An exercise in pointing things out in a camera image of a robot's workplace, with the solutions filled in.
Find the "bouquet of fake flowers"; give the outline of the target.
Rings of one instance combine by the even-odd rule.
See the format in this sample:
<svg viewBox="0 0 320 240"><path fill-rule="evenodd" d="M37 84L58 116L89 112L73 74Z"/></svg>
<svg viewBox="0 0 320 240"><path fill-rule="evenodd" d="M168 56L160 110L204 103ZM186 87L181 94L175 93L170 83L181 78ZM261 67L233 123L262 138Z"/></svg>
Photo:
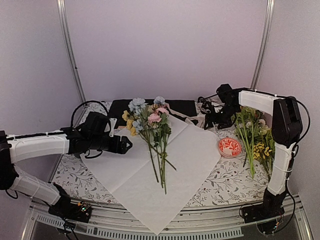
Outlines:
<svg viewBox="0 0 320 240"><path fill-rule="evenodd" d="M156 181L167 192L166 165L176 167L167 158L167 146L172 133L169 121L169 105L162 96L157 96L152 104L143 98L134 98L128 104L122 119L131 136L139 135L147 144Z"/></svg>

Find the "white wrapping paper sheet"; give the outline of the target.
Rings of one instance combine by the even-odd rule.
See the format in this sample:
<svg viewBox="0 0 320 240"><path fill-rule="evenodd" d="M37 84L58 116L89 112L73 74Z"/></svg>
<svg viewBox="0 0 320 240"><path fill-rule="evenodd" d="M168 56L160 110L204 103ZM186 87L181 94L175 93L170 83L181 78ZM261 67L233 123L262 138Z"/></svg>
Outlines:
<svg viewBox="0 0 320 240"><path fill-rule="evenodd" d="M221 158L219 137L212 131L169 117L165 187L158 157L140 136L127 129L132 148L125 154L104 152L85 166L108 192L152 233L159 234L193 197Z"/></svg>

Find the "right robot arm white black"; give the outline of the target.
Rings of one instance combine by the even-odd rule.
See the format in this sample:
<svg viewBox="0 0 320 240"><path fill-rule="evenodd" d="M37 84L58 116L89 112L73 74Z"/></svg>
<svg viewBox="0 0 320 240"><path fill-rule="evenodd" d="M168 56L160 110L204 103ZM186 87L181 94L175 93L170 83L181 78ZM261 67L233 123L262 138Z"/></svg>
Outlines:
<svg viewBox="0 0 320 240"><path fill-rule="evenodd" d="M272 152L272 173L269 183L264 191L263 200L258 213L262 218L269 218L278 210L277 201L282 201L287 190L287 181L291 174L294 162L294 149L301 140L303 130L302 120L298 107L298 100L292 96L277 96L271 93L259 92L249 88L233 89L222 84L216 90L223 107L216 112L214 106L205 97L199 97L202 103L201 112L205 114L204 127L208 129L217 125L218 129L229 128L236 125L240 138L245 147L249 160L251 174L255 174L254 160L263 159L255 155L256 120L251 119L251 126L247 127L243 110L253 108L272 116L271 135L274 146L264 149L264 153Z"/></svg>

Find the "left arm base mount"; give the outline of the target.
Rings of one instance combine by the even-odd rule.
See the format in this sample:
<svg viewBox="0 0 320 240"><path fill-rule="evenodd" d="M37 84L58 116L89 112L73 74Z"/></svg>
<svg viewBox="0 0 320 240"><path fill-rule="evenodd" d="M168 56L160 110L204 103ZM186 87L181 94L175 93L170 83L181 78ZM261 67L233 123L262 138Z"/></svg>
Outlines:
<svg viewBox="0 0 320 240"><path fill-rule="evenodd" d="M88 223L92 215L92 206L84 201L72 203L68 195L62 194L58 201L49 207L48 213L64 220Z"/></svg>

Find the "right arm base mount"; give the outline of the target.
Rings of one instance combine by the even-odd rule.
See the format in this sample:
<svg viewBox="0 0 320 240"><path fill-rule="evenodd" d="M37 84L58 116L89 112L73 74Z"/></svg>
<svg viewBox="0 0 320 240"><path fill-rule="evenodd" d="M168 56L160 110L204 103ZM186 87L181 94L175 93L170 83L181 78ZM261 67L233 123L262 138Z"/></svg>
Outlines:
<svg viewBox="0 0 320 240"><path fill-rule="evenodd" d="M245 223L263 221L257 229L263 235L272 235L278 230L285 213L283 201L285 196L266 196L261 204L245 204L240 207L239 215Z"/></svg>

